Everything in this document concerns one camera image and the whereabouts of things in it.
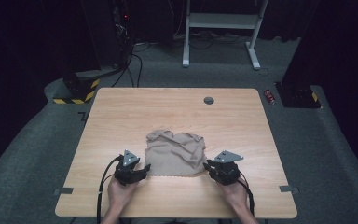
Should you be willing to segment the dark equipment cabinet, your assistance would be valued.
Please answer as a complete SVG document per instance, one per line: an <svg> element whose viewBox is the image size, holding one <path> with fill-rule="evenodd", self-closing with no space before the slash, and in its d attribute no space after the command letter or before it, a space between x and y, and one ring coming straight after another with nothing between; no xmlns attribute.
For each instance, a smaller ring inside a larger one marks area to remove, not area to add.
<svg viewBox="0 0 358 224"><path fill-rule="evenodd" d="M101 69L121 71L130 55L133 35L128 0L81 0Z"/></svg>

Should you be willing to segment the beige cloth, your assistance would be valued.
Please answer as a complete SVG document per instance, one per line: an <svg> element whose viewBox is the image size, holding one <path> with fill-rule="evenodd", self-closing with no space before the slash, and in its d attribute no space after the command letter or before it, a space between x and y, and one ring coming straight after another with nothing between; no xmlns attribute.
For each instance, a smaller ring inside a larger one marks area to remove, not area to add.
<svg viewBox="0 0 358 224"><path fill-rule="evenodd" d="M153 176L190 176L204 170L204 138L193 133L155 130L146 136L145 164Z"/></svg>

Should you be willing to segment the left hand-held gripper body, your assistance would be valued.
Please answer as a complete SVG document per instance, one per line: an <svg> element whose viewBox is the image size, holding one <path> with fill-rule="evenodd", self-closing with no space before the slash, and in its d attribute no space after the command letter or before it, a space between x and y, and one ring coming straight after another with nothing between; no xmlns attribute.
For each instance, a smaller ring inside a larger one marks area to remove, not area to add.
<svg viewBox="0 0 358 224"><path fill-rule="evenodd" d="M135 173L135 166L139 163L140 158L129 150L125 150L119 156L119 164L116 166L114 173L115 179L123 186L132 184L132 174Z"/></svg>

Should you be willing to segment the white metal stand frame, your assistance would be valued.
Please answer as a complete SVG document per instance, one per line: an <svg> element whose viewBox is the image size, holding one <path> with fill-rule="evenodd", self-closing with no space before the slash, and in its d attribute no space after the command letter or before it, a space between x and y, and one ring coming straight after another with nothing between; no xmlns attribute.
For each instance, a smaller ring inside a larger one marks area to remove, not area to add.
<svg viewBox="0 0 358 224"><path fill-rule="evenodd" d="M249 42L245 43L246 50L250 57L254 70L260 70L261 65L255 52L255 42L264 20L265 11L269 0L262 0L260 9L257 14L216 14L216 13L194 13L191 11L191 0L186 0L186 25L185 25L185 42L183 49L182 66L190 66L190 29L191 28L216 28L216 29L237 29L252 30L252 37Z"/></svg>

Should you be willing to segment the person's left hand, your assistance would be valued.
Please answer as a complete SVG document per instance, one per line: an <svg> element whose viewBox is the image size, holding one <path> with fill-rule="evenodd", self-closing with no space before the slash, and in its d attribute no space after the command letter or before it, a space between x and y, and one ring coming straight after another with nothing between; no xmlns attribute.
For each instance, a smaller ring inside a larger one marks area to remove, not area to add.
<svg viewBox="0 0 358 224"><path fill-rule="evenodd" d="M114 177L108 186L109 208L106 212L107 217L119 217L132 198L138 183L121 185Z"/></svg>

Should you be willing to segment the grey tape strip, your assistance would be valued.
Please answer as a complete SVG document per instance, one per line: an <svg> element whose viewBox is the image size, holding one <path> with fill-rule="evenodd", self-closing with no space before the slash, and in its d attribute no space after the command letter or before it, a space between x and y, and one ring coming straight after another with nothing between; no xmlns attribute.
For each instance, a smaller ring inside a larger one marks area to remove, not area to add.
<svg viewBox="0 0 358 224"><path fill-rule="evenodd" d="M292 194L299 193L299 190L297 187L292 187L290 185L286 186L279 186L281 192L291 192Z"/></svg>
<svg viewBox="0 0 358 224"><path fill-rule="evenodd" d="M53 191L53 195L59 196L61 194L72 194L74 188L60 188Z"/></svg>

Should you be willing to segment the black base with yellow corner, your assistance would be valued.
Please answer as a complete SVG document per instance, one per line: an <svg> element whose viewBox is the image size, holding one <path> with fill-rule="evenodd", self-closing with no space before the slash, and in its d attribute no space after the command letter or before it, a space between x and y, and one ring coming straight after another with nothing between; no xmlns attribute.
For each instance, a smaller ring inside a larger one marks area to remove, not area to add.
<svg viewBox="0 0 358 224"><path fill-rule="evenodd" d="M317 94L310 88L298 88L276 82L275 88L279 93L282 104L288 108L321 108Z"/></svg>

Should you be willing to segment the person's right hand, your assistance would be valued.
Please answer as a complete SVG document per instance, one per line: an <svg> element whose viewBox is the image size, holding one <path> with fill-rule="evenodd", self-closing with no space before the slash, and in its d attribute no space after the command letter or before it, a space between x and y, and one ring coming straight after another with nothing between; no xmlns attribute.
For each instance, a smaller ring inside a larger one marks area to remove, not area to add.
<svg viewBox="0 0 358 224"><path fill-rule="evenodd" d="M250 214L250 209L247 205L247 182L245 180L239 178L235 183L231 185L224 186L218 183L217 186L222 191L223 196L228 205L238 216Z"/></svg>

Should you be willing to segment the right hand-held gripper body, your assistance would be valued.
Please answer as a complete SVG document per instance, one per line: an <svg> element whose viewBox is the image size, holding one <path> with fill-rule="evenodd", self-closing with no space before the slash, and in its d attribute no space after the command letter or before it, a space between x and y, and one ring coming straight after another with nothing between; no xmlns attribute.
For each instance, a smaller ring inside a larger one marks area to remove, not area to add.
<svg viewBox="0 0 358 224"><path fill-rule="evenodd" d="M243 156L224 150L213 161L216 162L215 171L219 175L218 183L226 186L235 183L240 177L240 170L236 161L241 161Z"/></svg>

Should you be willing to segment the red can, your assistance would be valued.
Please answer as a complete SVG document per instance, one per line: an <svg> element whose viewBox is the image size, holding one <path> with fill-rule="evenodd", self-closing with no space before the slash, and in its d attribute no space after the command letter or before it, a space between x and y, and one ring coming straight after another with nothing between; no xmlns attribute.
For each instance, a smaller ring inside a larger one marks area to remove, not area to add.
<svg viewBox="0 0 358 224"><path fill-rule="evenodd" d="M270 105L276 103L275 97L273 96L271 90L264 90L264 96Z"/></svg>

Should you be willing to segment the black yellow striped base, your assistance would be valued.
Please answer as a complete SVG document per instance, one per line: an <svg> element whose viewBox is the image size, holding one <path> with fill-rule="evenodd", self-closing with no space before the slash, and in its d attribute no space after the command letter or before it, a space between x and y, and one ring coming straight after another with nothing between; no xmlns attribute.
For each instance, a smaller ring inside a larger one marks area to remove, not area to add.
<svg viewBox="0 0 358 224"><path fill-rule="evenodd" d="M76 74L66 75L53 95L53 102L59 105L87 104L94 96L99 82L98 78L81 78Z"/></svg>

